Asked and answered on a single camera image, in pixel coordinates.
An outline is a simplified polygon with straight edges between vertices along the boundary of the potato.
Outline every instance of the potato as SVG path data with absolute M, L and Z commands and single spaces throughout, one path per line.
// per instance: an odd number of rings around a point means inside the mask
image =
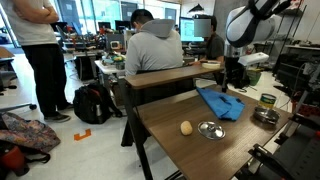
M 185 136 L 192 134 L 192 126 L 189 121 L 184 121 L 180 126 L 181 133 Z

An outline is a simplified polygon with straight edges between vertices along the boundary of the backpack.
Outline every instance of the backpack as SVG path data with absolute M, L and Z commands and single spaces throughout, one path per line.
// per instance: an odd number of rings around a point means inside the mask
M 0 142 L 5 141 L 19 146 L 25 154 L 42 154 L 43 158 L 28 159 L 27 162 L 50 160 L 48 152 L 60 144 L 56 133 L 38 120 L 25 120 L 13 113 L 0 114 Z
M 122 117 L 122 112 L 114 105 L 107 89 L 100 84 L 89 84 L 75 91 L 74 113 L 89 124 L 103 124 L 113 114 Z

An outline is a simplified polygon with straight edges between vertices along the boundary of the gray hoodie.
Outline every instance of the gray hoodie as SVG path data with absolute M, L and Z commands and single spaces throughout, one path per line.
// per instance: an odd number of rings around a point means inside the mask
M 152 20 L 129 40 L 126 75 L 138 70 L 157 70 L 181 67 L 183 63 L 180 35 L 172 30 L 174 21 Z

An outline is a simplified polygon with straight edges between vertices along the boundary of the white shirt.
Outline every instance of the white shirt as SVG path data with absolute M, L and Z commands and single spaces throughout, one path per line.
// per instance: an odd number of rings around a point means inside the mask
M 24 0 L 29 1 L 31 7 L 41 9 L 51 7 L 49 0 Z M 57 44 L 54 31 L 50 24 L 36 24 L 21 19 L 13 10 L 12 0 L 0 0 L 3 10 L 7 14 L 9 23 L 21 46 Z

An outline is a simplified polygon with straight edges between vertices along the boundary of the black backpack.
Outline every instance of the black backpack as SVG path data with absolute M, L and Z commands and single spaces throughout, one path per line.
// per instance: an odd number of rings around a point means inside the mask
M 107 89 L 100 84 L 89 84 L 75 91 L 74 113 L 89 124 L 103 124 L 113 114 L 122 117 L 122 112 L 114 105 Z

